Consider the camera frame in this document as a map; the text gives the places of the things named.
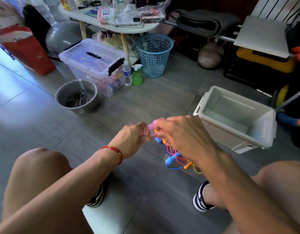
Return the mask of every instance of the person's left hand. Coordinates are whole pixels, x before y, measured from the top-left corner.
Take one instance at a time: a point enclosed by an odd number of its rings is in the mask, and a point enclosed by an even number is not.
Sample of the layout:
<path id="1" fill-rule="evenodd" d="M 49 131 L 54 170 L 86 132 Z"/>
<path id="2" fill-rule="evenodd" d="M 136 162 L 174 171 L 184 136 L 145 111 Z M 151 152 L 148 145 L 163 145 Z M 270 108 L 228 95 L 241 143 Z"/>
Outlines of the person's left hand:
<path id="1" fill-rule="evenodd" d="M 146 125 L 145 122 L 139 122 L 135 125 L 124 126 L 108 146 L 120 150 L 123 154 L 123 159 L 133 156 L 143 143 L 150 142 L 148 136 L 139 136 L 141 130 L 143 130 Z"/>

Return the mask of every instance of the green label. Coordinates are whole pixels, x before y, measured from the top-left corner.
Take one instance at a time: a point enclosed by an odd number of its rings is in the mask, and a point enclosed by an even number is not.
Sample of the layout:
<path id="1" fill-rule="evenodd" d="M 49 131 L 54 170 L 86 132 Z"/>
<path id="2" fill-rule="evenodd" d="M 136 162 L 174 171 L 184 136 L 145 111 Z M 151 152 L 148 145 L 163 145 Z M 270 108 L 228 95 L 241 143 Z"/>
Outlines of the green label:
<path id="1" fill-rule="evenodd" d="M 117 0 L 117 3 L 123 3 L 123 0 Z"/>

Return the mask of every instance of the transparent lid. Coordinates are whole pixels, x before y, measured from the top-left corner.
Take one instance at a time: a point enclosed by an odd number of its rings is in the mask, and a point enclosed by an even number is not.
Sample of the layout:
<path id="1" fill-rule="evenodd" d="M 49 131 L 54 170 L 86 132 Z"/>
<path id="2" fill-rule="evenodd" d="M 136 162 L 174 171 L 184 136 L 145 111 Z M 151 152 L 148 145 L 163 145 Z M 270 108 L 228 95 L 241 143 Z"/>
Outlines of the transparent lid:
<path id="1" fill-rule="evenodd" d="M 106 78 L 122 65 L 125 56 L 124 51 L 92 39 L 84 39 L 59 54 L 59 58 L 65 64 L 74 66 L 99 79 Z"/>

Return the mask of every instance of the green spray bottle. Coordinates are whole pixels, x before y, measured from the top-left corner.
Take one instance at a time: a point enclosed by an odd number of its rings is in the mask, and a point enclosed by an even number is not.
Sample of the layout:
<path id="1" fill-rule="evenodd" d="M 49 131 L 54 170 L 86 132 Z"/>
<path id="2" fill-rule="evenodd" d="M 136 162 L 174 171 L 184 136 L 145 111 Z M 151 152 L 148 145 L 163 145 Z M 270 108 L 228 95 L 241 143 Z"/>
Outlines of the green spray bottle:
<path id="1" fill-rule="evenodd" d="M 139 86 L 142 83 L 142 65 L 136 64 L 132 66 L 134 68 L 134 73 L 132 74 L 132 83 L 134 86 Z"/>

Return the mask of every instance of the black handle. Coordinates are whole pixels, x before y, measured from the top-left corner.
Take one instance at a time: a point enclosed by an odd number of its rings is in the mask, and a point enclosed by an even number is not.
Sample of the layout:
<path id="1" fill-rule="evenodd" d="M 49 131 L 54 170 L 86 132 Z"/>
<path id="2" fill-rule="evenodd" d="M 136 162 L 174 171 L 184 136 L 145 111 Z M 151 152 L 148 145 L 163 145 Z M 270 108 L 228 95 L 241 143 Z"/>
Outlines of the black handle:
<path id="1" fill-rule="evenodd" d="M 81 41 L 78 41 L 77 43 L 72 44 L 71 46 L 67 47 L 66 49 L 64 49 L 64 51 L 70 49 L 71 47 L 74 47 L 75 45 L 79 44 Z"/>
<path id="2" fill-rule="evenodd" d="M 120 65 L 124 64 L 125 59 L 121 58 L 118 59 L 116 63 L 114 63 L 112 66 L 109 67 L 109 76 L 113 73 L 113 71 L 115 71 L 117 68 L 120 67 Z"/>

